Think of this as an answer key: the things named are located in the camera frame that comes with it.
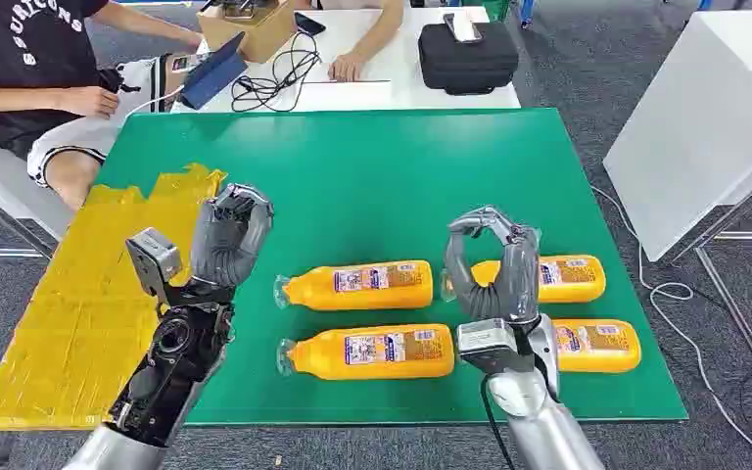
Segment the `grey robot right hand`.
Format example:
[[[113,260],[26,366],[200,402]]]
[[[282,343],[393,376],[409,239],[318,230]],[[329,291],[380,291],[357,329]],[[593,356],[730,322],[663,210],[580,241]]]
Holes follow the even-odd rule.
[[[464,239],[490,230],[502,246],[502,257],[492,282],[482,286],[464,259]],[[464,213],[447,226],[445,268],[456,299],[475,320],[501,318],[528,324],[540,316],[539,233],[512,221],[494,206]]]

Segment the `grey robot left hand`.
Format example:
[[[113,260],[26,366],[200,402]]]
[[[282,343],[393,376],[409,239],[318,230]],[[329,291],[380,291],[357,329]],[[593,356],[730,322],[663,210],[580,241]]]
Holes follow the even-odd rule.
[[[237,288],[251,275],[274,208],[253,186],[229,183],[202,202],[190,252],[192,277],[222,288]]]

